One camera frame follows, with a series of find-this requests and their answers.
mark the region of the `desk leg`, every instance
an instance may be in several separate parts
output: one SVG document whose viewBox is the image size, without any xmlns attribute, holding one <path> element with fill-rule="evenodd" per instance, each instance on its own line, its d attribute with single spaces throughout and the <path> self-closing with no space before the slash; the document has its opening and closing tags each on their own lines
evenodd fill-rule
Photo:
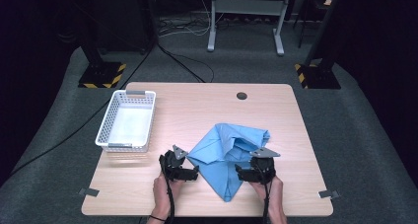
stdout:
<svg viewBox="0 0 418 224">
<path fill-rule="evenodd" d="M 274 41 L 276 42 L 277 54 L 279 56 L 283 56 L 285 54 L 282 39 L 280 38 L 280 32 L 282 31 L 283 22 L 285 21 L 285 15 L 286 15 L 286 10 L 287 10 L 288 5 L 289 5 L 289 0 L 283 0 L 283 6 L 282 6 L 282 11 L 280 13 L 279 23 L 277 24 L 277 29 L 273 30 Z"/>
<path fill-rule="evenodd" d="M 212 12 L 211 12 L 211 19 L 210 19 L 210 34 L 209 34 L 209 43 L 208 43 L 208 51 L 212 52 L 215 50 L 215 37 L 216 37 L 216 10 L 215 10 L 216 0 L 212 0 Z"/>
</svg>

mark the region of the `gray carpet floor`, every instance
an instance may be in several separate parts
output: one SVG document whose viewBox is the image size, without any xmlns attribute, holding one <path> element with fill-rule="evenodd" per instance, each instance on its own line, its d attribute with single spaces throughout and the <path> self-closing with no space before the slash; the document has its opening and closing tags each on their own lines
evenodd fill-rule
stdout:
<svg viewBox="0 0 418 224">
<path fill-rule="evenodd" d="M 159 39 L 166 50 L 206 63 L 214 83 L 268 83 L 292 86 L 323 178 L 334 199 L 328 217 L 289 217 L 289 223 L 416 223 L 418 191 L 408 177 L 377 116 L 356 81 L 334 65 L 341 90 L 305 90 L 295 70 L 304 62 L 313 38 L 297 48 L 299 30 L 286 23 L 282 31 L 285 55 L 275 52 L 274 26 L 234 26 L 219 30 L 214 52 L 207 52 L 208 34 L 175 34 Z M 197 82 L 154 47 L 146 57 L 136 52 L 109 52 L 105 61 L 127 67 L 117 88 L 129 82 Z M 210 82 L 207 65 L 178 57 Z M 115 89 L 82 89 L 78 80 L 88 61 L 74 51 L 61 89 L 47 118 L 17 167 L 60 143 L 99 110 Z M 0 223 L 145 223 L 137 217 L 83 215 L 84 197 L 102 149 L 95 138 L 105 113 L 101 109 L 80 131 L 31 162 L 0 189 Z"/>
</svg>

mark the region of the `dark background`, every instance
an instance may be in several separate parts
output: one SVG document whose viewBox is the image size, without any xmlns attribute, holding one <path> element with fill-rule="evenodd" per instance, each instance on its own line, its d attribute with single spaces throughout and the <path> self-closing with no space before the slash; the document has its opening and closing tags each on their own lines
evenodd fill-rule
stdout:
<svg viewBox="0 0 418 224">
<path fill-rule="evenodd" d="M 75 0 L 94 13 L 94 0 Z M 156 0 L 158 14 L 202 8 L 200 0 Z M 418 184 L 418 12 L 414 0 L 340 0 L 320 44 L 349 35 L 336 62 L 359 83 L 411 178 Z M 97 26 L 82 17 L 97 39 Z M 72 16 L 59 0 L 0 0 L 2 60 L 0 184 L 51 107 L 73 50 Z"/>
</svg>

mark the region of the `wooden table top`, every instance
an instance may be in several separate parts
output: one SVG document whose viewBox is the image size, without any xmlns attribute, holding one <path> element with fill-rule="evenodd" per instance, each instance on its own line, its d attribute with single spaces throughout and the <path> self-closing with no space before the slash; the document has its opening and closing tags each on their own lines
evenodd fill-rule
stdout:
<svg viewBox="0 0 418 224">
<path fill-rule="evenodd" d="M 283 84 L 130 83 L 126 90 L 157 94 L 147 153 L 103 152 L 90 188 L 98 196 L 85 197 L 86 215 L 149 215 L 153 209 L 153 180 L 160 173 L 159 157 L 173 145 L 190 151 L 219 122 L 268 129 L 266 147 L 284 183 L 287 216 L 328 216 L 333 207 L 295 95 Z M 237 93 L 247 94 L 245 100 Z M 184 168 L 192 165 L 185 160 Z M 175 216 L 262 216 L 263 205 L 248 183 L 231 202 L 224 202 L 199 175 L 187 182 L 175 203 Z"/>
</svg>

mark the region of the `folded fabric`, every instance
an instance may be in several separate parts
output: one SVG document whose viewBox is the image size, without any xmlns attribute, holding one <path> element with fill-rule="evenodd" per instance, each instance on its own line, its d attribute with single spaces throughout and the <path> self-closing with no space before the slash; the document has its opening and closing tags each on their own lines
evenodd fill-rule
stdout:
<svg viewBox="0 0 418 224">
<path fill-rule="evenodd" d="M 199 166 L 206 182 L 229 202 L 243 183 L 235 164 L 249 168 L 249 152 L 264 147 L 269 138 L 266 129 L 217 123 L 190 151 L 187 159 Z"/>
</svg>

